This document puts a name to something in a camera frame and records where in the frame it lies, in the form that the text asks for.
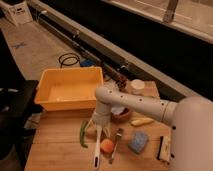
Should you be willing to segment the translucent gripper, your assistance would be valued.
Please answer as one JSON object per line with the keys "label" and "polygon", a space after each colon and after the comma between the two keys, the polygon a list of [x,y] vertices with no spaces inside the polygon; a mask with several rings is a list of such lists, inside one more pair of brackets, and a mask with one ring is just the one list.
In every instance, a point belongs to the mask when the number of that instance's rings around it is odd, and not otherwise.
{"label": "translucent gripper", "polygon": [[93,112],[89,122],[86,125],[86,128],[89,128],[91,125],[100,125],[106,137],[111,136],[111,116],[109,114],[99,114],[96,111]]}

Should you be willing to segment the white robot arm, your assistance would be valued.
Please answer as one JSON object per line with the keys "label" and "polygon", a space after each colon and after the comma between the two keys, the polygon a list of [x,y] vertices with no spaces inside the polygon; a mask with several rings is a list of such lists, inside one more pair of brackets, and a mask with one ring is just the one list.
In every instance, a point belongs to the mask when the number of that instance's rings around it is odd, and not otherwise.
{"label": "white robot arm", "polygon": [[114,105],[133,109],[171,127],[170,171],[213,171],[213,102],[191,96],[179,102],[137,96],[107,86],[95,90],[92,120],[110,122]]}

